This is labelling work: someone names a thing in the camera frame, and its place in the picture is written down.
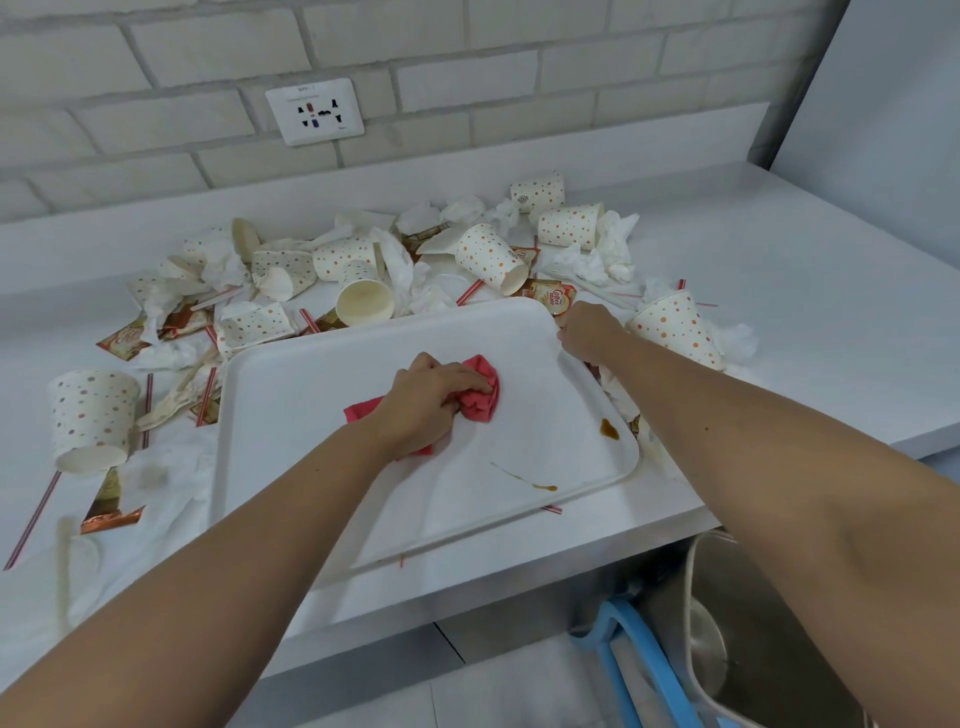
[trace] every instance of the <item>finger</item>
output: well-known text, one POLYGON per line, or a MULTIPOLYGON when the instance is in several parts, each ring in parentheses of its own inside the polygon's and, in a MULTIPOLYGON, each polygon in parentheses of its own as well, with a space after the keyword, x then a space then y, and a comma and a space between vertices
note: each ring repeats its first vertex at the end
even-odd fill
POLYGON ((466 367, 464 371, 448 370, 444 372, 442 383, 445 396, 453 392, 465 392, 466 390, 483 392, 484 394, 493 391, 493 388, 483 376, 466 367))
POLYGON ((440 362, 433 358, 430 354, 427 352, 420 352, 414 359, 413 364, 410 365, 410 371, 425 372, 428 369, 433 369, 434 367, 439 366, 440 362))

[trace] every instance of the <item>red striped straw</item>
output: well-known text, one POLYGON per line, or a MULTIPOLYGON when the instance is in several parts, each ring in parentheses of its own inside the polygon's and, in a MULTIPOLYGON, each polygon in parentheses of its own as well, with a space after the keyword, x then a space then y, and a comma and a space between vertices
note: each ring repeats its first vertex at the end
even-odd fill
POLYGON ((469 299, 469 297, 472 296, 474 293, 476 293, 476 292, 477 292, 477 289, 479 289, 480 286, 482 286, 482 285, 483 285, 483 281, 482 281, 482 280, 476 281, 470 288, 468 288, 466 291, 464 291, 464 295, 463 295, 463 296, 461 296, 459 299, 457 299, 457 305, 463 305, 464 303, 466 303, 467 300, 469 299))
POLYGON ((204 389, 204 399, 200 403, 200 412, 197 413, 197 424, 196 427, 204 426, 204 415, 206 414, 206 406, 210 402, 210 395, 213 393, 213 383, 217 380, 217 368, 213 367, 210 370, 210 376, 206 378, 206 389, 204 389))
POLYGON ((310 316, 310 312, 306 310, 306 308, 300 309, 300 316, 303 317, 303 320, 313 333, 320 333, 320 327, 317 326, 317 322, 313 320, 313 317, 310 316))
POLYGON ((214 331, 213 327, 211 326, 204 327, 204 331, 206 331, 206 335, 210 337, 210 341, 213 342, 213 346, 215 346, 217 348, 217 351, 219 351, 220 346, 217 344, 217 332, 214 331))
POLYGON ((23 533, 20 534, 20 540, 16 542, 16 546, 13 547, 13 553, 10 555, 10 558, 7 559, 7 565, 3 568, 4 571, 9 571, 13 568, 13 565, 16 564, 16 560, 20 557, 20 552, 23 551, 23 547, 27 544, 27 539, 30 538, 30 534, 34 532, 34 527, 36 522, 40 520, 40 514, 43 513, 43 509, 47 506, 47 501, 50 499, 50 496, 54 492, 54 488, 57 487, 57 483, 60 481, 60 476, 63 475, 60 471, 54 473, 53 478, 50 480, 50 485, 47 486, 47 490, 43 493, 43 497, 40 499, 40 503, 36 505, 36 510, 34 514, 30 517, 30 520, 27 521, 27 527, 23 529, 23 533))
MULTIPOLYGON (((147 397, 143 402, 143 414, 149 415, 154 407, 154 373, 147 375, 147 397)), ((145 429, 140 439, 140 448, 147 449, 150 446, 150 430, 145 429)))

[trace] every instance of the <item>electrical outlet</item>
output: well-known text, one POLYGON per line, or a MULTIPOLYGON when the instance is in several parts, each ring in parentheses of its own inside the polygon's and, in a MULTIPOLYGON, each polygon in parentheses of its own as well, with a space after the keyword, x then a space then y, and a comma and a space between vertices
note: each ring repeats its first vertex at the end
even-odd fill
POLYGON ((364 132, 350 79, 271 88, 267 101, 288 147, 364 132))

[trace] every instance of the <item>forearm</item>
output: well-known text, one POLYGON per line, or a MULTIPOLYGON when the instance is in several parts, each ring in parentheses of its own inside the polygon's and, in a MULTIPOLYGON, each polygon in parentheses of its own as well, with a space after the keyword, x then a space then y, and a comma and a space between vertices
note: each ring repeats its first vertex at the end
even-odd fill
POLYGON ((338 430, 37 663, 4 725, 225 724, 392 457, 363 422, 338 430))
POLYGON ((949 483, 792 400, 625 335, 605 363, 690 483, 779 587, 869 569, 884 526, 956 503, 949 483))

